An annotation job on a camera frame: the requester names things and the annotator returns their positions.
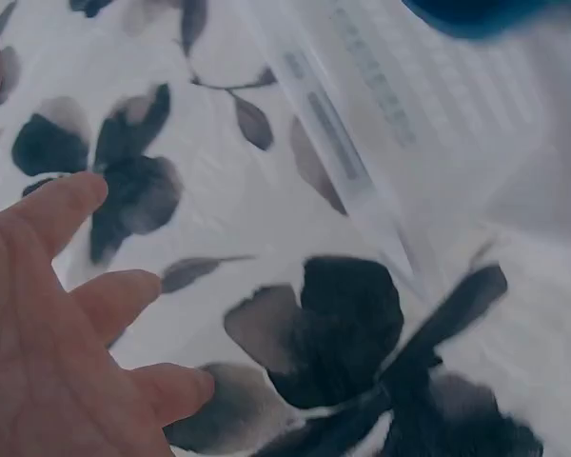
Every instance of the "hand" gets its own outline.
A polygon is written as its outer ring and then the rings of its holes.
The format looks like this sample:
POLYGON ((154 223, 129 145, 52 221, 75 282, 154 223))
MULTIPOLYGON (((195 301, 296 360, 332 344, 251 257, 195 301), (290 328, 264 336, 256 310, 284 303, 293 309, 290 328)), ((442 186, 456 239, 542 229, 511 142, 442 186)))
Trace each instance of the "hand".
POLYGON ((106 198, 91 173, 0 212, 0 457, 162 457, 161 427, 193 414, 211 377, 172 365, 121 369, 105 344, 160 293, 144 271, 66 292, 51 259, 106 198))

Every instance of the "blue object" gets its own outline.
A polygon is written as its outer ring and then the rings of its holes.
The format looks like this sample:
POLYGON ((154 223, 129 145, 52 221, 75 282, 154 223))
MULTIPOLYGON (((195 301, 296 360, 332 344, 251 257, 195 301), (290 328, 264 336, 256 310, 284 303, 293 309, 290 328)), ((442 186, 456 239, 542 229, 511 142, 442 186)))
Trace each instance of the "blue object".
POLYGON ((481 39, 513 26, 558 0, 403 0, 432 28, 481 39))

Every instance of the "black flower print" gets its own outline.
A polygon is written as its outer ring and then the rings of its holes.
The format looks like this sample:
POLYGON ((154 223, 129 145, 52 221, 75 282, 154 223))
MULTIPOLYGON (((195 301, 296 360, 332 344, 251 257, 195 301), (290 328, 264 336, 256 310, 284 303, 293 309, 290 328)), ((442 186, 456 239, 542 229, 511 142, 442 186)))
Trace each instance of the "black flower print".
MULTIPOLYGON (((189 433, 200 425, 194 417, 166 427, 165 434, 174 446, 206 454, 338 457, 389 414, 377 457, 540 457, 542 444, 533 431, 503 414, 490 388, 449 372, 436 352, 506 291, 498 266, 470 274, 394 355, 404 316, 387 269, 363 259, 312 258, 305 265, 300 305, 290 285, 264 287, 224 321, 226 333, 265 368, 275 390, 303 419, 264 429, 264 440, 244 439, 257 436, 255 424, 272 414, 271 407, 257 406, 258 415, 239 423, 245 425, 240 440, 219 430, 201 433, 212 449, 197 446, 201 438, 189 433), (317 407, 329 412, 312 409, 317 407)), ((250 388, 256 395, 270 391, 261 383, 250 388)), ((219 396, 207 411, 224 417, 232 414, 231 402, 219 396)))
POLYGON ((86 17, 95 17, 99 11, 107 7, 112 0, 69 0, 72 11, 81 11, 86 17))
MULTIPOLYGON (((169 87, 163 84, 149 97, 120 104, 104 121, 90 167, 104 175, 109 188, 106 202, 91 221, 89 257, 94 264, 108 262, 131 234, 147 234, 167 224, 180 202, 184 186, 175 166, 165 157, 144 155, 163 129, 170 105, 169 87)), ((71 127, 75 116, 60 115, 58 123, 36 112, 21 128, 12 160, 27 176, 89 168, 89 144, 71 127)), ((23 194, 54 177, 43 177, 23 194)))

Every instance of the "flower petal print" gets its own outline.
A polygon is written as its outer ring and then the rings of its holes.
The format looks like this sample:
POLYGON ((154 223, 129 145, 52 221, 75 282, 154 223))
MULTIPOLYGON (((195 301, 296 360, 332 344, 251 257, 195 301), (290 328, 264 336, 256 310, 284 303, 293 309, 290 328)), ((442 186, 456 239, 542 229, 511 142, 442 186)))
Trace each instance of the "flower petal print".
POLYGON ((294 407, 332 407, 372 388, 404 324, 388 270, 362 259, 312 258, 301 303, 291 286, 261 288, 226 314, 226 333, 294 407))
POLYGON ((119 104, 100 130, 94 169, 103 171, 110 164, 143 155, 163 129, 170 112, 167 84, 119 104))
POLYGON ((333 457, 348 455, 389 410, 384 396, 374 395, 334 415, 309 419, 279 436, 252 457, 333 457))
POLYGON ((292 408, 258 369, 232 364, 203 369, 214 377, 214 396, 195 416, 164 427, 172 446, 205 455, 239 452, 260 446, 294 421, 292 408))
POLYGON ((186 58, 190 57, 192 47, 207 25, 207 0, 182 0, 182 20, 180 35, 182 50, 186 58))
POLYGON ((69 0, 72 11, 82 11, 86 17, 95 17, 103 8, 107 7, 112 0, 69 0))
POLYGON ((533 431, 503 416, 488 387, 454 374, 393 395, 383 457, 540 457, 533 431))
POLYGON ((34 113, 19 131, 11 153, 14 164, 27 176, 75 173, 87 169, 89 145, 78 134, 34 113))
MULTIPOLYGON (((108 198, 92 217, 90 260, 111 260, 131 234, 148 234, 169 222, 184 186, 165 157, 144 155, 162 130, 170 112, 167 84, 145 97, 119 104, 102 126, 92 169, 108 183, 108 198)), ((28 176, 74 173, 89 167, 89 146, 71 125, 75 116, 59 112, 59 124, 34 113, 12 147, 14 164, 28 176)), ((24 189, 24 195, 53 179, 44 177, 24 189)))

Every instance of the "crumpled fabric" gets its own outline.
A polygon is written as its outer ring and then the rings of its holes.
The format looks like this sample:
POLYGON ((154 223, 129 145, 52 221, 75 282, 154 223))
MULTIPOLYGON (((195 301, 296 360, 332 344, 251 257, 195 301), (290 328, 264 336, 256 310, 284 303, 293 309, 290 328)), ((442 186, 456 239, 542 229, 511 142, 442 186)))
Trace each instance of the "crumpled fabric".
POLYGON ((102 173, 60 279, 160 274, 112 354, 216 378, 165 429, 178 455, 571 456, 571 270, 479 228, 444 259, 450 298, 421 303, 346 216, 235 2, 0 1, 0 45, 0 209, 102 173))

